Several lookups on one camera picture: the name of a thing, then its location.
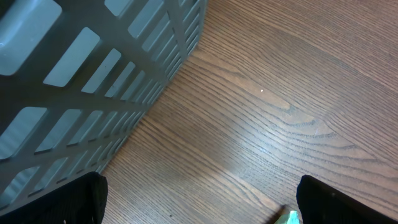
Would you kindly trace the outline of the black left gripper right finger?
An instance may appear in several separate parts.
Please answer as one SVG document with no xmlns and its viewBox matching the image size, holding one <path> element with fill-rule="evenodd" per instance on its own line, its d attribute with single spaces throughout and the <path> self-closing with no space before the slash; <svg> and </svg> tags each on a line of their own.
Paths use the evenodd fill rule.
<svg viewBox="0 0 398 224">
<path fill-rule="evenodd" d="M 397 224 L 310 175 L 302 176 L 296 199 L 304 224 Z"/>
</svg>

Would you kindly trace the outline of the large teal wipes pack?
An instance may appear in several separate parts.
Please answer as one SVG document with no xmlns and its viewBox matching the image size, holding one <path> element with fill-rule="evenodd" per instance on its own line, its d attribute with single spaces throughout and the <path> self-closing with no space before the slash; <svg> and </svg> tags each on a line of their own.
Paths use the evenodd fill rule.
<svg viewBox="0 0 398 224">
<path fill-rule="evenodd" d="M 300 224 L 298 211 L 292 210 L 281 215 L 274 224 Z"/>
</svg>

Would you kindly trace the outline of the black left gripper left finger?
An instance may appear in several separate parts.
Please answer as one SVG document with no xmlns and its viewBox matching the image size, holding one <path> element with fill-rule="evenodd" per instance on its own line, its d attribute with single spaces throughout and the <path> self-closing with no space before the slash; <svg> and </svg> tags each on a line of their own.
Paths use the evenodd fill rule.
<svg viewBox="0 0 398 224">
<path fill-rule="evenodd" d="M 101 224 L 108 197 L 106 177 L 89 172 L 1 216 L 1 224 Z"/>
</svg>

